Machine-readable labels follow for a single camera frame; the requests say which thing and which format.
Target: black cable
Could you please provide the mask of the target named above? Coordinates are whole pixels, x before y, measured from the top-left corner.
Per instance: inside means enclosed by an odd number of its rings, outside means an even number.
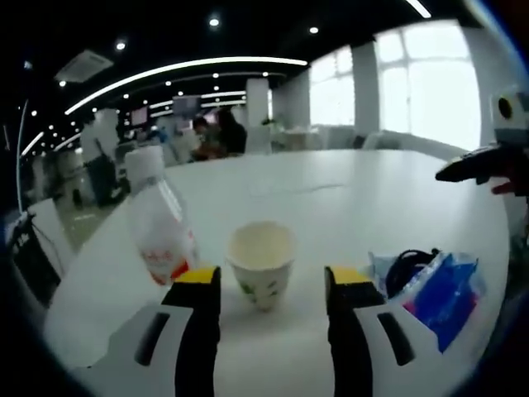
[[[386,276],[388,298],[394,297],[422,268],[426,267],[437,256],[436,248],[427,253],[419,250],[406,250],[395,259]]]

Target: white paper cup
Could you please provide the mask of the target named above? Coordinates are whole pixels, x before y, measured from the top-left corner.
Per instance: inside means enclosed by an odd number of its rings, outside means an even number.
[[[276,222],[253,222],[231,237],[226,261],[244,295],[260,310],[270,310],[287,289],[295,241],[287,227]]]

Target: white bottle cap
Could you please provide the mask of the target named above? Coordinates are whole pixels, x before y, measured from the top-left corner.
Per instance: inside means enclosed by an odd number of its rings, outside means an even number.
[[[161,146],[145,146],[125,155],[126,177],[131,186],[164,173],[164,152]]]

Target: cup rim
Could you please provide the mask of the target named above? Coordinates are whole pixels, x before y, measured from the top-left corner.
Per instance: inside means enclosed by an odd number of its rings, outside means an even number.
[[[292,254],[290,256],[288,256],[284,261],[282,261],[280,264],[278,265],[274,265],[274,266],[270,266],[270,267],[265,267],[265,268],[260,268],[260,269],[255,269],[255,268],[252,268],[252,267],[249,267],[249,266],[245,266],[244,264],[242,264],[241,262],[239,262],[238,260],[236,260],[235,258],[233,258],[231,255],[230,255],[230,248],[231,248],[231,244],[233,243],[233,237],[237,234],[237,232],[241,231],[242,229],[244,228],[247,228],[249,226],[254,226],[254,225],[259,225],[259,224],[273,224],[275,227],[280,227],[284,230],[287,231],[288,233],[288,238],[292,244]],[[238,227],[232,234],[231,234],[231,238],[230,238],[230,242],[228,243],[228,252],[225,254],[225,258],[226,260],[230,263],[230,265],[232,266],[235,266],[235,267],[238,267],[238,268],[241,268],[241,269],[244,269],[244,270],[248,270],[248,271],[254,271],[254,272],[264,272],[264,271],[267,271],[267,270],[277,270],[277,269],[281,269],[282,267],[285,267],[286,265],[290,265],[294,259],[295,259],[295,249],[296,249],[296,238],[294,236],[294,233],[292,232],[292,230],[290,230],[289,227],[279,223],[279,222],[276,222],[276,221],[253,221],[253,222],[248,222],[246,223],[245,225],[241,226],[241,227]]]

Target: window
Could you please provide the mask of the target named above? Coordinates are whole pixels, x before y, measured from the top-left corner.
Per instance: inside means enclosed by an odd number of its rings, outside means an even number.
[[[479,88],[456,22],[427,22],[377,37],[382,129],[473,150],[479,147]]]
[[[312,63],[310,107],[311,124],[355,124],[355,81],[349,46]]]

